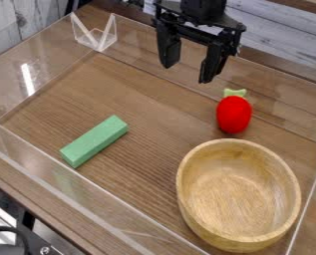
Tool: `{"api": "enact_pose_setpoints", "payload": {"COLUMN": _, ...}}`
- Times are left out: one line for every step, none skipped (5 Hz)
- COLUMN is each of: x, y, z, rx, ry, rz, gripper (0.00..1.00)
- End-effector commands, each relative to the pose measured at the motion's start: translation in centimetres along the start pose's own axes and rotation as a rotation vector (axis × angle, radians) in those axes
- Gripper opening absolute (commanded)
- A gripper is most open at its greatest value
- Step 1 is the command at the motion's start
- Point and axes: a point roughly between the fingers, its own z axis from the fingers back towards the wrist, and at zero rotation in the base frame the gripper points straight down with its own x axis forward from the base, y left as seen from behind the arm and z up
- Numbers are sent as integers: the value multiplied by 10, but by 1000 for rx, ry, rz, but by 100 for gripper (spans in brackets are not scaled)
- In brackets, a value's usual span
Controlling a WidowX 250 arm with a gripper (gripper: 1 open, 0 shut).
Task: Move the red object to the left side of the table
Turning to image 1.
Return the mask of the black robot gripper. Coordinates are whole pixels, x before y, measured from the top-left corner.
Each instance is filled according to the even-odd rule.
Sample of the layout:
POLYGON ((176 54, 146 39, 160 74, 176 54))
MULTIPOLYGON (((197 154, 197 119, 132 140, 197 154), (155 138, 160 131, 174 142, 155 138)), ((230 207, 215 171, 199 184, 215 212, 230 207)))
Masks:
POLYGON ((168 69, 179 60, 180 37, 207 45, 198 82, 210 83, 221 73, 227 55, 238 51, 246 26, 225 13, 226 0, 155 0, 158 58, 168 69))

